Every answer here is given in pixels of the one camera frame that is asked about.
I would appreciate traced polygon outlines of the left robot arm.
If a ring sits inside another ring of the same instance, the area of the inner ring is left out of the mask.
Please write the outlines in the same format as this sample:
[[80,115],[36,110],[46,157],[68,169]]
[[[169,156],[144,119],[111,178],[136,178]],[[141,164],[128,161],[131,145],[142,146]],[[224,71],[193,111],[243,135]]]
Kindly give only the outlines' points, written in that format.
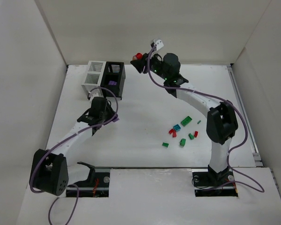
[[95,97],[66,136],[48,150],[33,156],[29,186],[33,193],[62,195],[68,186],[95,183],[95,168],[84,162],[71,163],[79,146],[102,126],[118,120],[117,110],[104,97]]

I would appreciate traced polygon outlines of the green lego plate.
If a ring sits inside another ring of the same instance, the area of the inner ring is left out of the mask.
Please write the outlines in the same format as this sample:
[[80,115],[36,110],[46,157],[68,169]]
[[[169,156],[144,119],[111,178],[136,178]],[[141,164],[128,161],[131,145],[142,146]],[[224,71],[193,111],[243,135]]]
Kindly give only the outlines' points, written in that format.
[[182,121],[181,121],[181,125],[183,127],[185,127],[186,125],[188,125],[190,122],[192,121],[192,118],[190,116],[185,117]]

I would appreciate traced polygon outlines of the red flower lego brick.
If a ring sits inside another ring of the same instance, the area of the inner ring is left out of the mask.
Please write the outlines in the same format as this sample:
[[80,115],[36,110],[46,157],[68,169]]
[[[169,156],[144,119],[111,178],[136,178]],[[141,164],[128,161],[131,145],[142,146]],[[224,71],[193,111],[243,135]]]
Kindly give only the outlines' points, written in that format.
[[139,60],[142,58],[142,53],[137,53],[136,55],[133,56],[133,60]]

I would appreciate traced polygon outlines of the teal square lego brick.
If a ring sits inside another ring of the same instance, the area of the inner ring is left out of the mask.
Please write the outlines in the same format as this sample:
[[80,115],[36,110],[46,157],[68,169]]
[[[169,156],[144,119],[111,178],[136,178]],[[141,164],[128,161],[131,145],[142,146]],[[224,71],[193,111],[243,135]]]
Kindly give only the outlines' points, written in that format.
[[181,127],[180,127],[179,124],[176,124],[176,125],[173,126],[173,129],[174,129],[176,132],[178,132],[178,131],[181,130]]

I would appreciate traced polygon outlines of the purple round lego brick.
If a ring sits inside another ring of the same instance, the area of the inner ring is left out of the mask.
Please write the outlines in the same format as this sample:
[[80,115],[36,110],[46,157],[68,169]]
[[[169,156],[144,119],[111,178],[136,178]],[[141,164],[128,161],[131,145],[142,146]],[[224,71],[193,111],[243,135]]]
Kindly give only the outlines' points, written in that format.
[[116,81],[109,81],[108,85],[110,86],[116,86],[117,82]]

